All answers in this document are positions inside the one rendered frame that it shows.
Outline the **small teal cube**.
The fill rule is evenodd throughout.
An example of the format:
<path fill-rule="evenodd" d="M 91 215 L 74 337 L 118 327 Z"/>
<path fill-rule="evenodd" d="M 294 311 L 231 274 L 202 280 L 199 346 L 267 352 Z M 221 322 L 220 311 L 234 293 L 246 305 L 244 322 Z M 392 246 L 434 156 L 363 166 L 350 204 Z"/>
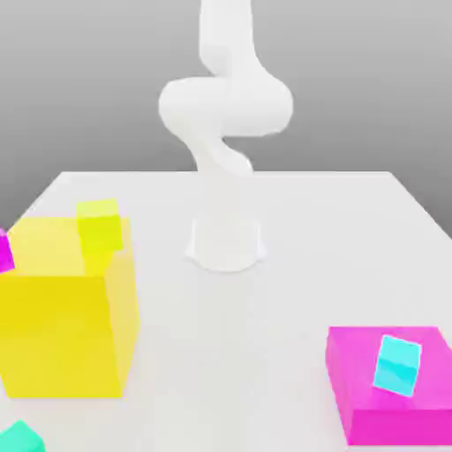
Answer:
<path fill-rule="evenodd" d="M 0 433 L 0 452 L 47 452 L 43 439 L 19 420 Z"/>

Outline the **small cyan cube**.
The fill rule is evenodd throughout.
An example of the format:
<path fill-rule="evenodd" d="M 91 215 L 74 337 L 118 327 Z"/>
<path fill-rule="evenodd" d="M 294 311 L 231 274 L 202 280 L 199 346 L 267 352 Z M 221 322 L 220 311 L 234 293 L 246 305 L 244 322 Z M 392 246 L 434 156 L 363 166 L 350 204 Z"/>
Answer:
<path fill-rule="evenodd" d="M 413 397 L 423 347 L 392 335 L 383 335 L 377 355 L 373 386 L 404 397 Z"/>

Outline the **large yellow box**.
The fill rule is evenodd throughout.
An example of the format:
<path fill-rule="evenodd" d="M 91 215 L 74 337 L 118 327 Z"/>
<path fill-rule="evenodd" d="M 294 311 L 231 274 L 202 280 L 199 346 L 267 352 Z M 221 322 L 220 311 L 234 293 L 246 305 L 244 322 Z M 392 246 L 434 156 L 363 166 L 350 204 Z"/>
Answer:
<path fill-rule="evenodd" d="M 139 332 L 131 223 L 124 247 L 84 256 L 71 217 L 24 217 L 0 274 L 0 378 L 10 398 L 120 398 Z"/>

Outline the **large magenta box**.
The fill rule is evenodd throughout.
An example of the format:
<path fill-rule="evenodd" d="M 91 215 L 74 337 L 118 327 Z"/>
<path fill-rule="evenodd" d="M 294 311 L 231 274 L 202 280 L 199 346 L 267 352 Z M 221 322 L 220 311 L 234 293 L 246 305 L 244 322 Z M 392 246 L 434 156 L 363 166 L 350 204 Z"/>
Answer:
<path fill-rule="evenodd" d="M 373 386 L 380 341 L 423 347 L 413 397 Z M 437 327 L 331 327 L 328 376 L 350 446 L 452 446 L 452 348 Z"/>

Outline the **small yellow-green cube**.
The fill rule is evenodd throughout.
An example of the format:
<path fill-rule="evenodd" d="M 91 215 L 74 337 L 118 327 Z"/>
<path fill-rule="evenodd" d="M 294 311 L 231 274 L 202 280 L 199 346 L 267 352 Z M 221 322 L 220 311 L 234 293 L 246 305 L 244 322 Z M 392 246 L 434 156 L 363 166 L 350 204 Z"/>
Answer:
<path fill-rule="evenodd" d="M 116 199 L 79 202 L 76 220 L 83 258 L 97 258 L 123 249 L 122 225 Z"/>

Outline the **small magenta cube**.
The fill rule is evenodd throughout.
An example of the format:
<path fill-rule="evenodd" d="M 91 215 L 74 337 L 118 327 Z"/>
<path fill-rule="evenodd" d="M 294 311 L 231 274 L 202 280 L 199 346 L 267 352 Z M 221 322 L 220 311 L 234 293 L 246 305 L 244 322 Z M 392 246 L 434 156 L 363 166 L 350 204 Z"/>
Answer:
<path fill-rule="evenodd" d="M 15 268 L 11 244 L 5 230 L 0 228 L 0 274 Z"/>

